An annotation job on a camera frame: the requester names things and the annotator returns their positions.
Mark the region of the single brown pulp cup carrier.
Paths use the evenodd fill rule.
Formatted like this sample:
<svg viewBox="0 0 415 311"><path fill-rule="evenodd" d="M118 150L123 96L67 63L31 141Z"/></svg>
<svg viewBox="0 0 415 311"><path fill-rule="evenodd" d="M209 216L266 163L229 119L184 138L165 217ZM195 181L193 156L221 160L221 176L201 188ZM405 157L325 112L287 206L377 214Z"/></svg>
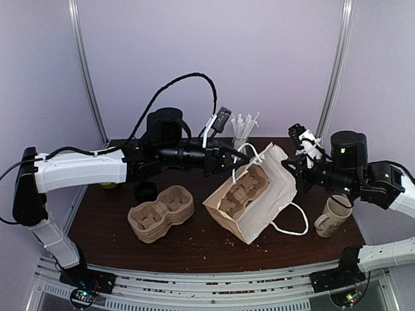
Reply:
<svg viewBox="0 0 415 311"><path fill-rule="evenodd" d="M257 165L237 180L221 200L219 210L237 220L247 206L258 199L269 186L269 180L264 170Z"/></svg>

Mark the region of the brown paper takeout bag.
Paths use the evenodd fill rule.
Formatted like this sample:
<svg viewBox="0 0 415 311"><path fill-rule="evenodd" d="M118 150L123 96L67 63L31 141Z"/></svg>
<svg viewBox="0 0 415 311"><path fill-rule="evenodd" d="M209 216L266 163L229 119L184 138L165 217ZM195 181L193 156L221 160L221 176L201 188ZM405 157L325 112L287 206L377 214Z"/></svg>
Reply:
<svg viewBox="0 0 415 311"><path fill-rule="evenodd" d="M282 148L269 143L261 153L255 153L249 164L233 170L231 177L204 200L204 207L218 224L246 244L251 244L269 225L286 235L305 235L309 221L304 210L293 202L297 194L295 179L281 164L287 158ZM302 232L284 230L274 223L289 205L303 217Z"/></svg>

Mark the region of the brown pulp cup carrier stack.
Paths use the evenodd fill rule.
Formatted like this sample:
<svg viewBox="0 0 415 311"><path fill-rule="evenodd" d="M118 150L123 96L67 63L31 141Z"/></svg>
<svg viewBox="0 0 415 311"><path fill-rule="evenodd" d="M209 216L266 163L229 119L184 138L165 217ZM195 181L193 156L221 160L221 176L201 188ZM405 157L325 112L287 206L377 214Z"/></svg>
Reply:
<svg viewBox="0 0 415 311"><path fill-rule="evenodd" d="M194 199L183 186L161 191L156 200L131 208L128 222L137 238L151 244L165 236L172 226L181 225L194 214Z"/></svg>

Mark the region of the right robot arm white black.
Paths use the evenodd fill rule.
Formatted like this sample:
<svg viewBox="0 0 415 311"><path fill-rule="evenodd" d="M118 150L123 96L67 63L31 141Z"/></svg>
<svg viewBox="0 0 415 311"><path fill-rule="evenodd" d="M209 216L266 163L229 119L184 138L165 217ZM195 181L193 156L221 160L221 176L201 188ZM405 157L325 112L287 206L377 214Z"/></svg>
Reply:
<svg viewBox="0 0 415 311"><path fill-rule="evenodd" d="M343 194L350 202L360 199L384 210L414 217L414 177L403 165L390 160L368 161L365 134L343 130L331 136L331 153L313 133L300 124L289 128L296 155L281 164L296 180L302 193L318 185ZM345 248L332 279L345 286L357 276L379 268L414 263L414 239L374 246Z"/></svg>

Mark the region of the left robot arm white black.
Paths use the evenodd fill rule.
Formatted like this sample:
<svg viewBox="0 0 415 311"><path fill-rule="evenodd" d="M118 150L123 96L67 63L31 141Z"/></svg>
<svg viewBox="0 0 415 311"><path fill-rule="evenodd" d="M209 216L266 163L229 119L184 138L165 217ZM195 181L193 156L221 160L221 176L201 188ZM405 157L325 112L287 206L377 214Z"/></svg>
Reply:
<svg viewBox="0 0 415 311"><path fill-rule="evenodd" d="M161 108L147 116L147 129L138 140L125 141L105 150L39 154L25 149L18 164L12 215L28 227L80 288L93 282L81 250L54 222L46 208L52 190L97 183L137 183L161 174L163 168L199 168L205 177L237 169L249 163L247 155L212 135L192 141L177 108Z"/></svg>

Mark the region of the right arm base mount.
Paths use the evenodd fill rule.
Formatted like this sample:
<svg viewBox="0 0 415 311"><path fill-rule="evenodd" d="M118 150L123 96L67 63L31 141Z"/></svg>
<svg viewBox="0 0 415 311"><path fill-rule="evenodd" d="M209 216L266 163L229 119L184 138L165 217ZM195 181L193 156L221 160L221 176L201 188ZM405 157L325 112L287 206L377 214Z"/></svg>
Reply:
<svg viewBox="0 0 415 311"><path fill-rule="evenodd" d="M333 269L310 274L314 293L329 292L331 302L345 310L353 308L367 293L370 274L366 276L357 263L339 262Z"/></svg>

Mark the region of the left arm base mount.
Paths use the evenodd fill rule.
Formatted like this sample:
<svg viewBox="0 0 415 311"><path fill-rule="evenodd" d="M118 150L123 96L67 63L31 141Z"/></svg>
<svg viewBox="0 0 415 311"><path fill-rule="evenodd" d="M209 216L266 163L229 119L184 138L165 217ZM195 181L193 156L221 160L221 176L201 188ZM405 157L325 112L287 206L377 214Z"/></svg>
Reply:
<svg viewBox="0 0 415 311"><path fill-rule="evenodd" d="M64 269L58 262L55 268L60 272L59 281L74 287L69 294L69 301L77 310L91 307L99 294L111 294L116 276L113 273L86 269Z"/></svg>

